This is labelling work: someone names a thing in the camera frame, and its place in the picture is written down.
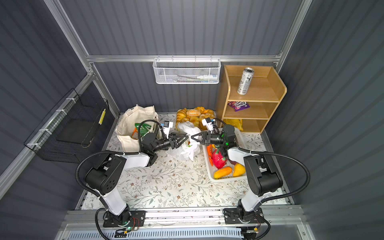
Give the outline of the orange carrot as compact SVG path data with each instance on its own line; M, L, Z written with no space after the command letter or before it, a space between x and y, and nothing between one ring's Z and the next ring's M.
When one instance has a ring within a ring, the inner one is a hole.
M207 146L207 153L208 153L210 165L213 166L214 163L213 163L213 158L212 158L212 145Z

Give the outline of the white lemon-print plastic bag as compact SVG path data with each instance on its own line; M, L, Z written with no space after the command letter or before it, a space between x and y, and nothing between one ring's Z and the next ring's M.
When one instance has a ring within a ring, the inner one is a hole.
M201 130L191 122L179 123L178 128L181 133L187 135L187 140L177 149L169 149L166 153L176 160L193 161L201 152L201 144L192 140L191 136L200 133Z

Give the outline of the green candy bag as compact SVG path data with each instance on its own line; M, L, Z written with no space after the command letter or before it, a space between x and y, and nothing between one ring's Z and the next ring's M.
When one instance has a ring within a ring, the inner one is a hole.
M135 127L138 129L138 133L140 133L141 137L145 136L152 129L152 126L146 123L142 124L141 127L140 123L135 123Z

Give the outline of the orange pink candy bag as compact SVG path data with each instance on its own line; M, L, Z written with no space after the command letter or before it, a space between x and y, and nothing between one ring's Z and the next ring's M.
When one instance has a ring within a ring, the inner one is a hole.
M132 132L131 134L131 138L134 139L134 140L138 140L139 139L139 136L138 136L138 129L135 127L134 128L134 131Z

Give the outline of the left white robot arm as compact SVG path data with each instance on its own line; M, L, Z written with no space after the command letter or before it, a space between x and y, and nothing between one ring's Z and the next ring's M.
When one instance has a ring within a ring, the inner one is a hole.
M187 142L185 134L171 134L169 138L158 139L156 134L148 133L141 138L141 151L138 153L102 153L105 159L87 173L86 186L90 187L108 212L121 216L129 207L118 191L118 180L123 171L152 166L158 158L157 152L177 149Z

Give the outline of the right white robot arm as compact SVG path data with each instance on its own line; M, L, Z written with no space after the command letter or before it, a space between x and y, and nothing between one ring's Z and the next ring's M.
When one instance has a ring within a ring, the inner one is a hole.
M271 193L283 186L283 179L271 152L256 152L240 147L236 128L225 125L218 134L210 131L192 135L192 140L204 146L215 145L226 160L245 167L249 190L239 200L238 215L255 212L263 203L272 200Z

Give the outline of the pink dragon fruit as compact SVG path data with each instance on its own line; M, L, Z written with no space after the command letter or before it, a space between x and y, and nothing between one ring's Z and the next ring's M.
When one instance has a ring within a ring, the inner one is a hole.
M214 149L212 152L212 161L217 169L221 169L225 166L227 159L222 156L219 149Z

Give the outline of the yellow snack bag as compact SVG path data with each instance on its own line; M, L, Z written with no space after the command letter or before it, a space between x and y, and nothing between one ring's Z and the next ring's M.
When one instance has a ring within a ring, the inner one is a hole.
M243 131L243 120L242 119L224 119L224 122L228 125L232 125L235 128Z

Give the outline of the yellow corn cob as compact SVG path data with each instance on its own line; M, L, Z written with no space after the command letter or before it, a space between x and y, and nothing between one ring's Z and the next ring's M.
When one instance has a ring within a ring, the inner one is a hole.
M230 175L232 173L232 171L233 171L233 169L231 167L221 168L214 173L214 179L218 180L218 179L221 179L223 177L226 177L226 176Z

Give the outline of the purple snack packet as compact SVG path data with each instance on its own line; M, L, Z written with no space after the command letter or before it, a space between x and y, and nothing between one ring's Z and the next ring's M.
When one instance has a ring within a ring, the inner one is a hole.
M233 108L235 112L250 108L250 105L247 102L228 102L228 106Z

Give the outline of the yellow pear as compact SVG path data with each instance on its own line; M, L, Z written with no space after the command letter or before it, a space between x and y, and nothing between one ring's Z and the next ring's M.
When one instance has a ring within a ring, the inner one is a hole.
M243 174L246 173L246 168L240 163L235 164L234 166L234 172L233 172L233 177L240 177Z

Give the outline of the toothpaste tube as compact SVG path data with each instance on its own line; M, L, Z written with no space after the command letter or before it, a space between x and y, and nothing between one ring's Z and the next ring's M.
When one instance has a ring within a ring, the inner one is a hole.
M216 82L219 79L218 75L200 75L200 76L182 76L177 75L179 78L183 78L189 81L200 81L200 82Z

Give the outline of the wooden shelf unit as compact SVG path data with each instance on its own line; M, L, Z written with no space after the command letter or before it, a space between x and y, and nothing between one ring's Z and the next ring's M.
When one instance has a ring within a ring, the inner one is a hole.
M217 117L242 119L243 131L261 134L287 93L287 87L274 67L251 66L254 69L248 92L239 95L237 89L247 66L225 65L216 106ZM235 112L228 102L247 102L249 109Z

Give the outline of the right silver drink can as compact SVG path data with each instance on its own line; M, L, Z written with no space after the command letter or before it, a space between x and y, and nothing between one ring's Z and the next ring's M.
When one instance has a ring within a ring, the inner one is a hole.
M253 76L254 76L254 69L245 68L243 70L243 74L237 89L237 93L239 95L245 95L248 92Z

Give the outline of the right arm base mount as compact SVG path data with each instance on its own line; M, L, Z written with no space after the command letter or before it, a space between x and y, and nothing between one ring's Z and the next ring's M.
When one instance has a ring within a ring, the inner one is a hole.
M227 225L235 224L263 224L265 220L263 219L263 211L261 208L257 210L251 210L246 212L243 208L238 206L237 208L224 208L222 211L225 223Z

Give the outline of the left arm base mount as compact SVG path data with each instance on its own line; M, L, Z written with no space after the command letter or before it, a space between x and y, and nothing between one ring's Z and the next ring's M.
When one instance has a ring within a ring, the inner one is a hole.
M119 216L106 211L103 215L104 228L127 228L142 227L146 219L146 211L125 211Z

